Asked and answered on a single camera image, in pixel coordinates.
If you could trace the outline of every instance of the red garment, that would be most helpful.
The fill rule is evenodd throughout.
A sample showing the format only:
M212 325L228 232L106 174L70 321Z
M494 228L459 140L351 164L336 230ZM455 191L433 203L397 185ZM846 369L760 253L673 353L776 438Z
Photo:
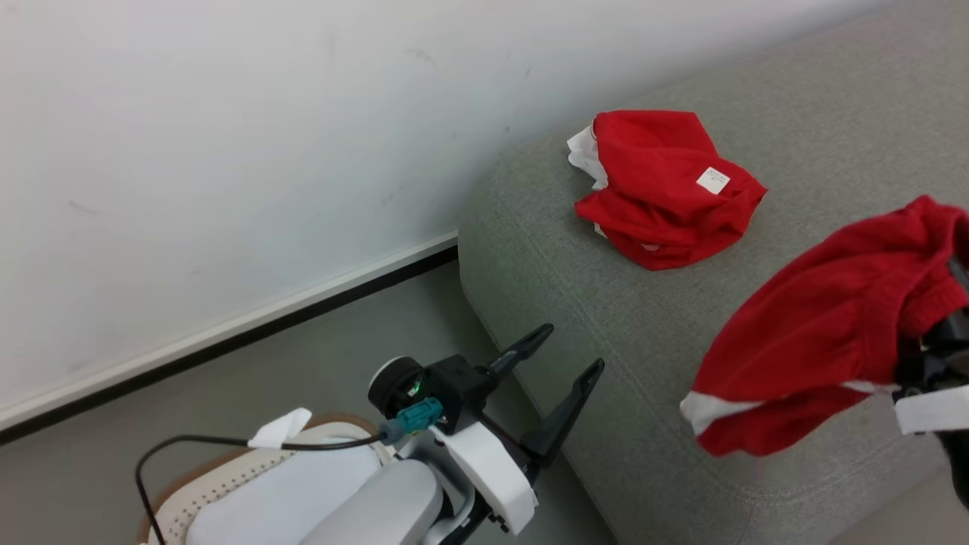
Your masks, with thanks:
M733 244L766 193L717 154L694 113L603 112L592 129L609 186L576 212L647 269L690 265ZM730 178L719 194L698 183L710 168Z
M949 272L954 255L969 263L969 217L923 196L795 259L703 358L681 405L701 446L714 456L771 454L886 389L899 342L969 305Z

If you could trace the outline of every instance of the gray sofa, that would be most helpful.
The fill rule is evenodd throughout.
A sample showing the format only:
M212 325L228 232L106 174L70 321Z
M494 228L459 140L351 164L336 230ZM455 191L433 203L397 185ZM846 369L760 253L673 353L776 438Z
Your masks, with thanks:
M915 0L618 108L697 112L769 193L746 236L650 272L579 220L566 161L589 117L505 156L460 226L461 279L499 345L557 333L518 377L548 411L609 366L565 447L623 543L823 543L944 463L871 399L796 446L713 459L678 412L707 347L781 267L850 222L929 193L969 207L969 2Z

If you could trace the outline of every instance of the white baseboard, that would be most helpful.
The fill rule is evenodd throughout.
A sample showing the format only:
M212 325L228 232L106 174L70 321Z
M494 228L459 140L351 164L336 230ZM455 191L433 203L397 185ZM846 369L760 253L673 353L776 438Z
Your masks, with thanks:
M79 400L143 372L171 363L217 342L235 337L314 303L318 303L387 273L406 267L441 250L457 245L457 231L451 231L353 272L299 292L274 305L264 306L228 322L186 337L123 364L102 370L82 380L55 388L43 395L0 410L0 430L19 424L71 401Z

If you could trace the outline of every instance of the baseboard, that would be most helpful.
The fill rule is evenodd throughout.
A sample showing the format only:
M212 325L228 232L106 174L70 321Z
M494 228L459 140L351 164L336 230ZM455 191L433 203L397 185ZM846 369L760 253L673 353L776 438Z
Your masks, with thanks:
M61 422L457 258L457 231L0 410L0 444Z

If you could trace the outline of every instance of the black cable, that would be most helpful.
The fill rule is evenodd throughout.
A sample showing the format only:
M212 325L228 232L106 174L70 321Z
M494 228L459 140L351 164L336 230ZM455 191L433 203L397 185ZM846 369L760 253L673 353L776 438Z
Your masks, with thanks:
M363 445L368 445L370 443L375 443L385 437L384 433L377 433L376 435L371 435L366 439L355 439L353 441L344 441L342 443L325 443L325 444L304 444L304 443L283 443L279 450L296 450L296 451L326 451L326 450L341 450L345 448L360 447ZM148 492L144 489L144 482L141 480L141 469L144 468L144 464L149 458L158 453L158 451L172 446L175 443L182 442L193 442L193 443L208 443L213 445L229 445L235 447L246 447L249 448L248 439L233 439L230 437L215 437L211 435L176 435L175 437L165 439L164 441L158 443L157 445L151 447L148 452L144 453L140 460L138 460L138 465L135 466L135 484L138 485L138 494L141 496L141 506L144 507L144 514L148 517L148 522L151 523L151 528L155 532L155 537L158 538L159 545L165 545L165 537L162 535L162 528L158 525L158 520L155 519L155 512L151 508L151 501L148 499Z

